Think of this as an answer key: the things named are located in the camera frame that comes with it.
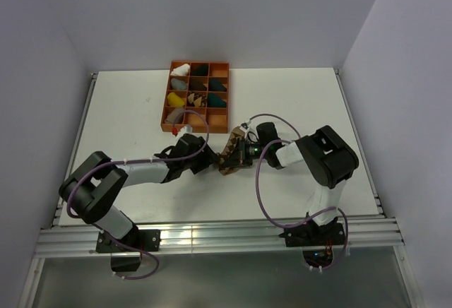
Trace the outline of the brown argyle sock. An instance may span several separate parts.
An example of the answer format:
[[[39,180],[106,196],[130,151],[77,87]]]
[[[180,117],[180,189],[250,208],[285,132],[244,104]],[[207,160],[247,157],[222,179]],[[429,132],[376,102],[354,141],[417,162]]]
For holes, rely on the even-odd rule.
[[[240,139],[245,138],[245,130],[241,126],[236,126],[231,131],[228,141],[221,153],[218,154],[220,161],[218,170],[221,175],[227,176],[239,171],[238,167],[225,167],[225,162],[232,157],[233,151]]]

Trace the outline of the tan sock with maroon cuff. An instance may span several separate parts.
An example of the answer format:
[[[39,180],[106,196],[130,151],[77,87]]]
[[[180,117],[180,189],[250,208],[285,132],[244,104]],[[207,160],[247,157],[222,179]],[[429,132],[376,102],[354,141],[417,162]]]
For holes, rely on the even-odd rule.
[[[165,117],[165,124],[181,124],[184,120],[185,109],[183,107],[175,107]]]

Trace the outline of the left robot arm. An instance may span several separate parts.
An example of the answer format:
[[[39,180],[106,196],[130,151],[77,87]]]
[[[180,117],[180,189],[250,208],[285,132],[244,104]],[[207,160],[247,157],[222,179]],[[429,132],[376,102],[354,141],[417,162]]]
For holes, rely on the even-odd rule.
[[[197,174],[219,159],[204,138],[193,134],[182,135],[175,145],[148,159],[113,161],[95,151],[62,183],[59,195],[77,218],[108,232],[116,247],[129,251],[137,244],[137,228],[114,206],[119,192],[139,184],[165,184],[186,170]]]

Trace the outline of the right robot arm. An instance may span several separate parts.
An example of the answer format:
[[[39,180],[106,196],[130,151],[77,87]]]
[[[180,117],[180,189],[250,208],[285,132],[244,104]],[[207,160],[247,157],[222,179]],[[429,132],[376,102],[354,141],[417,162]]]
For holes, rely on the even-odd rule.
[[[291,225],[280,224],[269,215],[266,219],[283,230],[280,237],[285,239],[287,247],[347,244],[348,223],[338,222],[338,216],[343,214],[338,203],[347,180],[359,166],[354,150],[329,125],[291,142],[279,138],[272,122],[256,127],[254,141],[249,139],[247,129],[242,124],[231,134],[220,154],[219,171],[230,174],[251,167],[254,161],[266,161],[276,170],[304,162],[316,181],[306,218]]]

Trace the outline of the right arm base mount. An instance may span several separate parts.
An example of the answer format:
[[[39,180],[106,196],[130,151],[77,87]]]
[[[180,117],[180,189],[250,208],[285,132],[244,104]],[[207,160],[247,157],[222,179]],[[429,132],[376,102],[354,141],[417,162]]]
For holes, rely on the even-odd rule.
[[[286,247],[327,247],[345,243],[345,231],[341,223],[317,226],[309,221],[299,227],[284,229],[279,238],[285,240]]]

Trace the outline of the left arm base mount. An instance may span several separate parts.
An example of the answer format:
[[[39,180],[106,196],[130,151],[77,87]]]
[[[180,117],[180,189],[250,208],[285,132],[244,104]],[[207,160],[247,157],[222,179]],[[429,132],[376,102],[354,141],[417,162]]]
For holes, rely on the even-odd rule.
[[[115,239],[107,232],[99,232],[95,252],[110,255],[110,268],[114,275],[124,277],[127,280],[138,280],[147,278],[157,272],[160,261],[153,255],[160,248],[160,230],[132,229],[122,239]],[[151,272],[134,276],[145,257],[152,259],[155,263]]]

